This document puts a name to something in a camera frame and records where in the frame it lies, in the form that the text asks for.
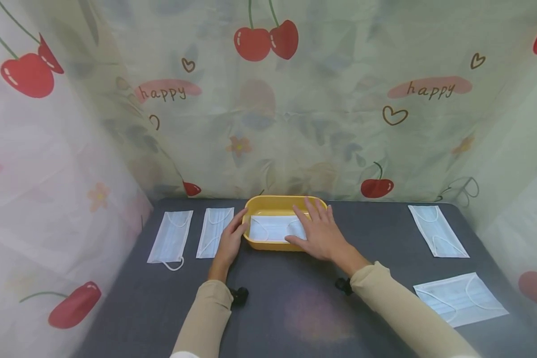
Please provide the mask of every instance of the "white ear loop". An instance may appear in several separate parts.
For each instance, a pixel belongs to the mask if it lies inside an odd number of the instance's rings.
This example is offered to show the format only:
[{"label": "white ear loop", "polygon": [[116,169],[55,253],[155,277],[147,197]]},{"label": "white ear loop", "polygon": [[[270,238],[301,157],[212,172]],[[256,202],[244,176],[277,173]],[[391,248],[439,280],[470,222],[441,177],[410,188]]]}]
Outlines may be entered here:
[{"label": "white ear loop", "polygon": [[423,221],[425,221],[425,222],[437,222],[438,218],[440,217],[440,212],[438,210],[438,207],[436,207],[436,218],[434,220],[432,220],[432,221],[426,220],[426,218],[424,218],[422,215],[420,215],[420,213],[416,210],[416,208],[413,208],[413,210],[416,212],[416,215],[418,215],[418,217],[420,219],[422,219]]},{"label": "white ear loop", "polygon": [[434,245],[434,254],[435,255],[438,254],[438,248],[436,247],[435,238],[438,238],[438,239],[440,239],[440,240],[442,240],[444,242],[447,242],[452,248],[456,249],[456,251],[461,253],[464,257],[469,257],[467,254],[465,254],[465,252],[463,252],[460,249],[458,249],[456,245],[452,244],[451,242],[449,242],[445,238],[443,238],[441,236],[437,236],[437,235],[432,236],[432,245]]},{"label": "white ear loop", "polygon": [[[207,216],[207,221],[212,223],[213,225],[216,225],[218,223],[221,223],[223,221],[225,221],[225,219],[229,216],[229,214],[231,214],[231,211],[230,210],[227,210],[227,215],[225,215],[225,217],[219,221],[216,221],[216,222],[212,222],[211,221],[211,211],[209,211],[209,215]],[[207,249],[209,247],[209,245],[211,245],[212,242],[215,242],[215,240],[219,239],[220,236],[217,236],[217,237],[214,237],[212,238],[209,242],[207,242],[207,244],[205,246],[203,246],[203,248],[201,248],[201,250],[197,253],[198,255],[202,254],[205,249]]]},{"label": "white ear loop", "polygon": [[220,219],[219,221],[212,222],[212,221],[211,221],[211,211],[209,211],[209,215],[207,216],[207,220],[208,220],[210,223],[212,223],[213,225],[215,225],[215,224],[218,224],[218,223],[220,223],[220,222],[225,221],[225,219],[227,218],[227,216],[229,216],[229,214],[231,214],[231,211],[230,211],[230,210],[227,210],[227,215],[225,215],[224,218]]},{"label": "white ear loop", "polygon": [[455,317],[457,317],[457,308],[456,308],[456,307],[450,305],[448,302],[442,301],[442,299],[440,299],[440,298],[438,298],[438,297],[435,297],[435,295],[433,295],[433,294],[431,294],[431,293],[429,293],[429,292],[426,292],[426,291],[424,291],[424,290],[419,290],[419,289],[416,289],[416,291],[419,292],[419,293],[427,294],[427,295],[429,295],[430,297],[433,297],[433,298],[437,299],[439,302],[443,303],[444,305],[453,308],[453,310],[454,310],[453,316],[452,316],[449,320],[446,320],[447,323],[450,323],[451,321],[453,321],[453,319],[454,319]]},{"label": "white ear loop", "polygon": [[[471,294],[469,294],[468,292],[468,287],[469,287],[469,284],[471,284],[471,282],[473,281],[473,279],[475,279],[475,275],[473,275],[471,277],[471,279],[469,279],[469,281],[467,282],[467,285],[465,285],[465,294],[467,295],[467,298],[469,298],[469,301],[471,301],[474,305],[476,305],[477,307],[479,308],[482,308],[482,309],[487,309],[487,310],[493,310],[493,309],[499,309],[499,310],[502,310],[504,309],[503,307],[485,307],[485,306],[482,306],[480,304],[478,304],[477,302],[473,301],[473,298],[471,297]],[[435,299],[437,299],[439,302],[443,303],[444,305],[446,306],[449,306],[451,308],[453,308],[453,310],[455,311],[454,314],[453,314],[453,317],[451,317],[449,320],[446,320],[447,323],[449,323],[450,321],[452,321],[455,317],[457,317],[457,308],[450,305],[448,302],[445,302],[443,301],[441,298],[438,298],[438,297],[435,297],[435,295],[429,293],[429,292],[426,292],[424,290],[419,290],[419,289],[416,289],[417,292],[419,293],[423,293],[423,294],[427,294],[429,295],[430,297],[433,297]]]},{"label": "white ear loop", "polygon": [[471,279],[469,279],[467,285],[465,285],[465,294],[467,294],[467,297],[469,298],[469,300],[471,302],[473,302],[473,304],[476,305],[479,308],[483,308],[483,309],[504,309],[503,307],[484,307],[484,306],[478,304],[477,302],[473,301],[473,298],[471,298],[471,294],[469,294],[469,292],[467,291],[467,288],[469,287],[469,284],[473,281],[474,278],[475,278],[475,275],[473,275],[471,277]]},{"label": "white ear loop", "polygon": [[184,263],[185,263],[185,259],[183,259],[183,256],[181,256],[181,265],[179,265],[177,268],[171,268],[167,263],[164,263],[162,261],[162,264],[166,265],[166,267],[168,269],[170,269],[171,271],[177,271],[178,269],[180,269],[183,266]]},{"label": "white ear loop", "polygon": [[188,214],[188,215],[187,215],[187,218],[185,219],[185,222],[182,223],[181,225],[177,225],[177,224],[174,223],[172,220],[170,220],[170,221],[171,221],[171,223],[172,223],[173,225],[175,225],[175,226],[177,226],[177,227],[183,227],[183,226],[185,226],[185,224],[189,221],[189,218],[190,218],[189,213],[187,213],[187,214]]},{"label": "white ear loop", "polygon": [[[258,221],[257,219],[254,219],[254,218],[251,216],[251,221],[252,221],[252,220],[256,221],[256,222],[263,228],[263,230],[267,233],[267,237],[266,237],[264,240],[257,240],[257,239],[255,239],[255,238],[253,238],[253,240],[255,240],[255,241],[268,241],[268,240],[269,240],[269,231],[267,230],[267,228],[266,228],[264,225],[262,225],[262,223],[261,223],[260,221]],[[299,220],[299,219],[296,219],[296,220],[293,220],[293,221],[289,222],[289,223],[287,224],[287,226],[286,226],[286,229],[288,229],[288,226],[289,226],[290,224],[295,223],[295,222],[297,222],[297,221],[300,221],[300,220]]]}]

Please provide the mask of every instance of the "curtain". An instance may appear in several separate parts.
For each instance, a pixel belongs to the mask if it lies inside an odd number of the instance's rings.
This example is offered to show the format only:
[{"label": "curtain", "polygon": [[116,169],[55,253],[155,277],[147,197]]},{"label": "curtain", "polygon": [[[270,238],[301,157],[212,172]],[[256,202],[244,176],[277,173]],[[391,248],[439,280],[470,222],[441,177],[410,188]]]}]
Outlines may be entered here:
[{"label": "curtain", "polygon": [[537,0],[0,1],[0,357],[69,355],[148,199],[260,194],[453,203],[537,321]]},{"label": "curtain", "polygon": [[121,113],[79,96],[122,68],[41,5],[0,1],[0,358],[68,357],[152,210],[100,125]]}]

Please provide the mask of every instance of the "right hand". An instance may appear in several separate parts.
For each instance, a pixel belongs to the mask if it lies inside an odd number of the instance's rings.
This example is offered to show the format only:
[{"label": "right hand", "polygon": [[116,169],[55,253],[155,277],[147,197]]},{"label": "right hand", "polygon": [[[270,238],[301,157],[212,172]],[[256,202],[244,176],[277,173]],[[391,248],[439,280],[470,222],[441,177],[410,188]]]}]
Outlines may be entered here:
[{"label": "right hand", "polygon": [[285,237],[285,240],[299,246],[315,259],[333,261],[348,276],[352,276],[356,271],[370,264],[358,250],[348,244],[340,232],[334,221],[332,206],[325,208],[317,203],[315,208],[307,197],[305,197],[305,205],[310,219],[298,207],[292,206],[292,210],[305,229],[306,240],[294,235]]},{"label": "right hand", "polygon": [[284,239],[299,246],[316,259],[332,261],[337,251],[348,246],[348,242],[334,222],[332,207],[324,208],[322,204],[317,203],[315,208],[307,197],[305,197],[305,205],[310,219],[295,205],[292,206],[292,210],[301,221],[307,240],[294,235],[289,235]]}]

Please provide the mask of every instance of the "face mask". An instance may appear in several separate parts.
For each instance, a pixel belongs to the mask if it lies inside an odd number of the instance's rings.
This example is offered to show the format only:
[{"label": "face mask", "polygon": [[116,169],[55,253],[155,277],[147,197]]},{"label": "face mask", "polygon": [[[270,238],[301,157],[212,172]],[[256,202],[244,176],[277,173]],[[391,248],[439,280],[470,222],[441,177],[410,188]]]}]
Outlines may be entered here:
[{"label": "face mask", "polygon": [[408,208],[434,257],[469,257],[438,206]]},{"label": "face mask", "polygon": [[422,283],[414,289],[454,328],[509,314],[475,272]]},{"label": "face mask", "polygon": [[[183,250],[189,234],[189,226],[193,211],[166,212],[162,224],[153,243],[153,248],[147,259],[148,264],[162,263],[171,271],[177,271],[183,266]],[[178,268],[171,268],[167,263],[178,263]]]},{"label": "face mask", "polygon": [[197,259],[212,259],[219,248],[223,230],[235,215],[235,208],[207,208],[198,242]]},{"label": "face mask", "polygon": [[295,235],[306,240],[306,233],[296,215],[251,216],[249,230],[251,240],[286,242],[284,237],[287,235]]}]

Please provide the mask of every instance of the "black clamp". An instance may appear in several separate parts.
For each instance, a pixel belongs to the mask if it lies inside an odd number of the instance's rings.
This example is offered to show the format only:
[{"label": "black clamp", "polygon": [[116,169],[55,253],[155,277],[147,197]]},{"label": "black clamp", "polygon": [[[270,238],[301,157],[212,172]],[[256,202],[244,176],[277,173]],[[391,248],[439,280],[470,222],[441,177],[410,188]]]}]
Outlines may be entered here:
[{"label": "black clamp", "polygon": [[342,291],[345,295],[351,295],[354,291],[352,291],[352,286],[350,286],[350,280],[339,278],[334,282],[334,286],[336,286],[337,289]]},{"label": "black clamp", "polygon": [[247,298],[249,298],[249,290],[247,290],[245,287],[240,287],[238,290],[233,290],[232,288],[230,288],[229,290],[231,291],[231,295],[233,296],[231,309],[233,307],[244,306],[247,302]]}]

